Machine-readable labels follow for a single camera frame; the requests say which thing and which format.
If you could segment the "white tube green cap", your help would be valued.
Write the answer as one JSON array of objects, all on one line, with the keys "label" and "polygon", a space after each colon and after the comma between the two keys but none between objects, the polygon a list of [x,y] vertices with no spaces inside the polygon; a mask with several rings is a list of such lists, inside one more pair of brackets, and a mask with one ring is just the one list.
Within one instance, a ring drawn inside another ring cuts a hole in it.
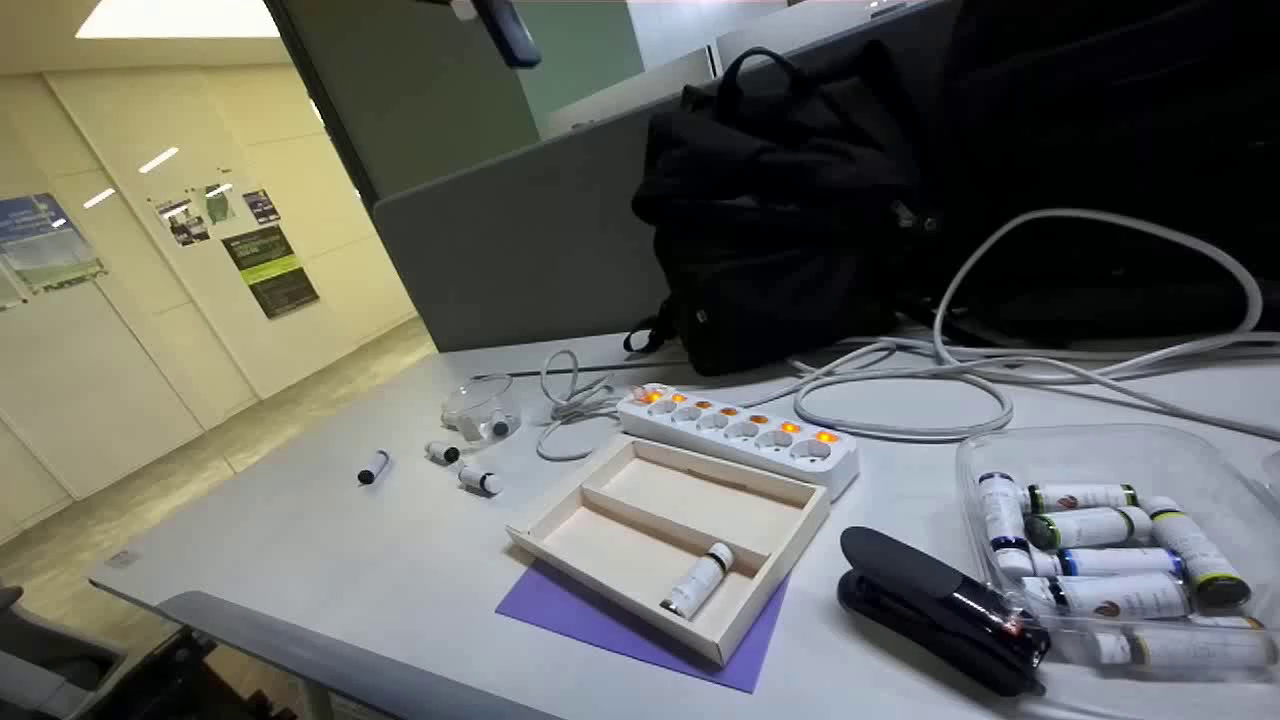
[{"label": "white tube green cap", "polygon": [[1183,560],[1194,600],[1205,612],[1229,612],[1253,600],[1253,582],[1172,497],[1154,497],[1146,510],[1154,516],[1154,535]]}]

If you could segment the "white tube black cap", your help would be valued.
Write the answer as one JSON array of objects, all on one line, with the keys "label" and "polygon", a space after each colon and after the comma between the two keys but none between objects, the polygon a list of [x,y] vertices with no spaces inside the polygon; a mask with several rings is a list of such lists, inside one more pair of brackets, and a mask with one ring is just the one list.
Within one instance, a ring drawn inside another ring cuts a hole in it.
[{"label": "white tube black cap", "polygon": [[394,454],[379,448],[369,463],[356,467],[356,482],[378,482],[394,467]]}]

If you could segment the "white tube in bowl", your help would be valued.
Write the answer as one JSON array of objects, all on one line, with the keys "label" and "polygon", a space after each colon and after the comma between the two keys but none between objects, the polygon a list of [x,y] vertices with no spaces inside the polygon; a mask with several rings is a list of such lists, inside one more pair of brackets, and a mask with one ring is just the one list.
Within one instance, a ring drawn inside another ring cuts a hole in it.
[{"label": "white tube in bowl", "polygon": [[510,417],[487,417],[476,425],[481,427],[481,438],[503,438],[511,435],[511,421]]}]

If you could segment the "wooden divided tray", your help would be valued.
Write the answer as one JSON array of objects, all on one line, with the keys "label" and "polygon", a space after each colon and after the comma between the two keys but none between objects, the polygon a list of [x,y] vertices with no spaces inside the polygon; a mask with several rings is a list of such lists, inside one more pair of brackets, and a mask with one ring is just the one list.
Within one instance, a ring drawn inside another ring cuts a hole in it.
[{"label": "wooden divided tray", "polygon": [[[516,525],[511,544],[679,649],[728,664],[823,520],[820,482],[622,435],[571,472],[554,507]],[[711,544],[732,547],[732,572],[691,620],[672,617],[669,586]]]}]

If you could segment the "white tube in container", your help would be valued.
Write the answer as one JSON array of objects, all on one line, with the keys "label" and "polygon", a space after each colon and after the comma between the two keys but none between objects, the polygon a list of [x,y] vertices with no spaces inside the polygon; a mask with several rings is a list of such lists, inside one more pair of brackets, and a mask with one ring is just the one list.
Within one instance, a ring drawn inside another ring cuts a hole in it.
[{"label": "white tube in container", "polygon": [[997,566],[1004,575],[1029,575],[1034,560],[1022,510],[1022,482],[1009,472],[979,477],[979,516]]},{"label": "white tube in container", "polygon": [[1128,507],[1139,504],[1132,482],[1029,482],[1034,510]]},{"label": "white tube in container", "polygon": [[1078,625],[1059,644],[1070,660],[1167,681],[1264,676],[1275,664],[1275,639],[1255,627]]},{"label": "white tube in container", "polygon": [[1042,547],[1128,547],[1154,535],[1154,516],[1139,507],[1038,510],[1029,535]]},{"label": "white tube in container", "polygon": [[1128,620],[1128,617],[1183,617],[1190,592],[1181,580],[1161,572],[1137,575],[1023,575],[1022,586],[1063,617],[1099,617],[1099,620]]},{"label": "white tube in container", "polygon": [[1183,575],[1183,560],[1167,547],[1059,547],[1057,560],[1063,575]]}]

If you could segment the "small white tube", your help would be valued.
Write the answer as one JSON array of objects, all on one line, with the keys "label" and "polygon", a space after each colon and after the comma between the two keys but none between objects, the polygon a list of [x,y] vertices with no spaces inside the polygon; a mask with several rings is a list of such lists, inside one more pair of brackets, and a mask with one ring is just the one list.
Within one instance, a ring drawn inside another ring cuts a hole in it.
[{"label": "small white tube", "polygon": [[462,452],[462,444],[434,438],[434,444],[424,444],[424,454],[429,454],[434,463],[447,467],[447,463],[457,463],[464,452]]},{"label": "small white tube", "polygon": [[457,463],[457,481],[462,488],[476,490],[476,497],[496,497],[501,490],[501,481],[493,467],[476,463],[476,458],[462,458]]}]

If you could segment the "purple paper sheet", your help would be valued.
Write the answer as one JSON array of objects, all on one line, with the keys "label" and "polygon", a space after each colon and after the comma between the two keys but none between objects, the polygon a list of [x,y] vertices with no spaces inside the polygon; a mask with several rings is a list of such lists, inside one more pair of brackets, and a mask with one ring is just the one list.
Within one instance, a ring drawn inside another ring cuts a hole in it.
[{"label": "purple paper sheet", "polygon": [[627,656],[677,676],[710,681],[710,684],[753,694],[770,660],[770,644],[774,644],[786,597],[787,586],[775,586],[770,597],[770,605],[761,606],[761,617],[753,620],[749,635],[739,639],[728,664],[711,664],[691,649],[679,649],[677,639],[659,635],[656,627],[639,625],[623,606],[565,580],[543,562],[529,562],[525,575],[510,586],[510,597],[496,605],[496,612],[612,656]]}]

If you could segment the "black backpack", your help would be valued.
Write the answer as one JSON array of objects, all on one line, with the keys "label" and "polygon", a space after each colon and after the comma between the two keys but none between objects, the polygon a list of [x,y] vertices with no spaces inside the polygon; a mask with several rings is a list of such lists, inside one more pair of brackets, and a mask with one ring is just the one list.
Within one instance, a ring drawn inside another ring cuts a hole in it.
[{"label": "black backpack", "polygon": [[889,331],[902,265],[933,231],[918,107],[883,43],[823,65],[739,51],[648,119],[631,210],[666,303],[627,326],[699,374]]}]

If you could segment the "clear plastic container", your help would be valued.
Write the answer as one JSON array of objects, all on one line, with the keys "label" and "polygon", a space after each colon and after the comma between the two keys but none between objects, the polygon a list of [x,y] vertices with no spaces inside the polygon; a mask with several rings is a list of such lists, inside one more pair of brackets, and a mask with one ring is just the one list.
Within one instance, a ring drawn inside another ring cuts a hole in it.
[{"label": "clear plastic container", "polygon": [[1280,720],[1275,497],[1175,427],[960,448],[994,582],[1047,631],[1034,717]]}]

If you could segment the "small clear glass bowl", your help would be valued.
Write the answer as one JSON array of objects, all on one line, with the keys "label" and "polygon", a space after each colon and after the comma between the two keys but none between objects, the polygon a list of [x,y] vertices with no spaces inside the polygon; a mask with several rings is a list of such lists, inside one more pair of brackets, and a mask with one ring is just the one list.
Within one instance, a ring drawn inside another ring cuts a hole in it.
[{"label": "small clear glass bowl", "polygon": [[521,409],[511,405],[510,374],[462,385],[441,409],[441,425],[476,444],[487,444],[476,427],[487,417],[510,417],[511,431],[521,427]]}]

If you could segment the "white tube in tray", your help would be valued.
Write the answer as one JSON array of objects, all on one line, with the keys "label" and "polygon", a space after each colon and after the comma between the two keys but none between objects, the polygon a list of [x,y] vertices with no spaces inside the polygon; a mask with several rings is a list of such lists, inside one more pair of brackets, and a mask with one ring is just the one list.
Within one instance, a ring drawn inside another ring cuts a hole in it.
[{"label": "white tube in tray", "polygon": [[710,597],[725,582],[725,575],[732,572],[732,547],[728,544],[711,544],[666,597],[666,606],[672,617],[691,620]]}]

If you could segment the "grey desk partition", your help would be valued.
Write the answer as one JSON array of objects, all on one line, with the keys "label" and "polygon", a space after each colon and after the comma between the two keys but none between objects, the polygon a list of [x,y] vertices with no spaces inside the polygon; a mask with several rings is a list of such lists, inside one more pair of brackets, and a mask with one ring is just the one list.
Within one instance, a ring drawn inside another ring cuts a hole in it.
[{"label": "grey desk partition", "polygon": [[669,296],[631,210],[648,114],[403,188],[378,231],[441,351],[623,331]]}]

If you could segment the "black stapler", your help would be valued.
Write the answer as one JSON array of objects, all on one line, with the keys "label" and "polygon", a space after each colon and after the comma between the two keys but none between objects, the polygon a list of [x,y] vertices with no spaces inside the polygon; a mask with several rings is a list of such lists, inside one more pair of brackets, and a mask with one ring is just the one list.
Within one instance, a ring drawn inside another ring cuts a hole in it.
[{"label": "black stapler", "polygon": [[875,528],[842,533],[835,600],[918,639],[997,694],[1042,692],[1047,627],[997,586]]}]

